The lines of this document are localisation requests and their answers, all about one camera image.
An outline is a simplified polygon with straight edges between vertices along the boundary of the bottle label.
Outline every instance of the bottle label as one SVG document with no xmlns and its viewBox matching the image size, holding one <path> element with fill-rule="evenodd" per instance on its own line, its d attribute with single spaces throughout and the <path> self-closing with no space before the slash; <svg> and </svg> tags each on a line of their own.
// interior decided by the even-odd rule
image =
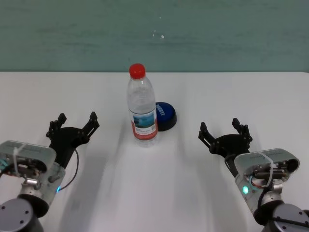
<svg viewBox="0 0 309 232">
<path fill-rule="evenodd" d="M 141 140 L 149 140 L 158 133 L 156 109 L 146 114 L 136 114 L 130 111 L 134 136 Z"/>
</svg>

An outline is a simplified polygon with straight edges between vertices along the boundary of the white tabletop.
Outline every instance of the white tabletop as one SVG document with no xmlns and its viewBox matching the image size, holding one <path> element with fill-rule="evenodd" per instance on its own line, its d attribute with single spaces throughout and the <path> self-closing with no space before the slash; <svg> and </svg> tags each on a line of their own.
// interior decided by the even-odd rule
<svg viewBox="0 0 309 232">
<path fill-rule="evenodd" d="M 283 200 L 309 209 L 309 74 L 149 73 L 157 101 L 172 104 L 177 124 L 151 148 L 134 143 L 126 105 L 127 73 L 0 73 L 0 141 L 49 145 L 49 121 L 83 127 L 91 111 L 99 129 L 78 148 L 76 180 L 59 192 L 45 232 L 260 232 L 222 157 L 197 138 L 236 133 L 237 117 L 253 137 L 250 151 L 281 147 L 299 158 Z M 73 155 L 63 184 L 75 172 Z M 0 180 L 0 202 L 21 179 Z"/>
</svg>

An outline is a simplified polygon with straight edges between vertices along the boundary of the plastic bottle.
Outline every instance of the plastic bottle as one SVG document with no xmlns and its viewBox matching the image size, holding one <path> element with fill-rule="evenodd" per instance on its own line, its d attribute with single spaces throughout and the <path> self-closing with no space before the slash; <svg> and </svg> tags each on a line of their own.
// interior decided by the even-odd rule
<svg viewBox="0 0 309 232">
<path fill-rule="evenodd" d="M 129 72 L 127 105 L 133 133 L 139 145 L 148 147 L 156 143 L 158 135 L 154 89 L 142 64 L 131 65 Z"/>
</svg>

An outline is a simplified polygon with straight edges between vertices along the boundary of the teal wall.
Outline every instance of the teal wall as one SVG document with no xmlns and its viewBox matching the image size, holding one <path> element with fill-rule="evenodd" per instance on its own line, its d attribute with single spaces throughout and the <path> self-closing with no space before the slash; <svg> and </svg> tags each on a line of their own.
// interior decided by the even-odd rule
<svg viewBox="0 0 309 232">
<path fill-rule="evenodd" d="M 0 71 L 126 72 L 134 62 L 309 71 L 309 0 L 0 0 Z"/>
</svg>

